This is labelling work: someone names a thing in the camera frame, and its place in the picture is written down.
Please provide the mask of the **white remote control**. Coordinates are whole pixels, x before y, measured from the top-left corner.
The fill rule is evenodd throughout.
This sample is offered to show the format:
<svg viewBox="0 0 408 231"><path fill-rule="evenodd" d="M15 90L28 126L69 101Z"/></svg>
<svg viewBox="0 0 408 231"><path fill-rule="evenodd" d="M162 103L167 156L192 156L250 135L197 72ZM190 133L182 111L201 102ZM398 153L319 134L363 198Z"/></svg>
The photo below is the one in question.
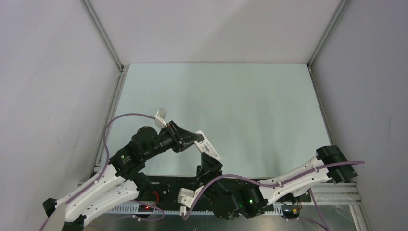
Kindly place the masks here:
<svg viewBox="0 0 408 231"><path fill-rule="evenodd" d="M204 133L199 130L196 132L196 134L200 135L201 138L198 141L194 142L194 145L197 147L197 149L201 153L207 154L209 157L221 161L221 156L219 153L215 150L214 146L211 144L211 142L208 140L208 138L204 135Z"/></svg>

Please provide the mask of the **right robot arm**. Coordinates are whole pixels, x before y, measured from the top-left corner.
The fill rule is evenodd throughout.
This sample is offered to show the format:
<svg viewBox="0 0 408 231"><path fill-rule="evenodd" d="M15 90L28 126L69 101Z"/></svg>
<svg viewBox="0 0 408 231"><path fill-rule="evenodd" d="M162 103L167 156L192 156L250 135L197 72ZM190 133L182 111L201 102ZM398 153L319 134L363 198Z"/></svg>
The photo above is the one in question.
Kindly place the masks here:
<svg viewBox="0 0 408 231"><path fill-rule="evenodd" d="M264 214L265 209L280 199L291 201L303 195L313 186L332 181L343 183L358 176L354 165L364 161L349 161L336 145L323 146L316 150L310 160L281 176L253 180L235 174L223 174L220 161L202 153L201 168L196 175L196 189L192 199L180 199L187 211L181 212L184 219L191 214L202 196L209 200L211 212L225 220L240 215L253 218Z"/></svg>

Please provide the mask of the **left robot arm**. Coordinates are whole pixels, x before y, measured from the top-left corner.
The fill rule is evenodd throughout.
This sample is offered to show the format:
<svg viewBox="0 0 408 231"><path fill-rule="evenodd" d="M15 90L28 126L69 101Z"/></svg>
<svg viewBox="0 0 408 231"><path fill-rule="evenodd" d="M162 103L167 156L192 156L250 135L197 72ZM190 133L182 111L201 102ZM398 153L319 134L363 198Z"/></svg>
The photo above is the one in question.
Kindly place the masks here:
<svg viewBox="0 0 408 231"><path fill-rule="evenodd" d="M167 123L160 132L141 127L130 142L119 149L107 164L74 192L42 204L47 216L65 208L64 231L81 231L108 210L134 199L147 200L152 194L148 177L141 172L147 160L166 152L182 152L204 140L203 134Z"/></svg>

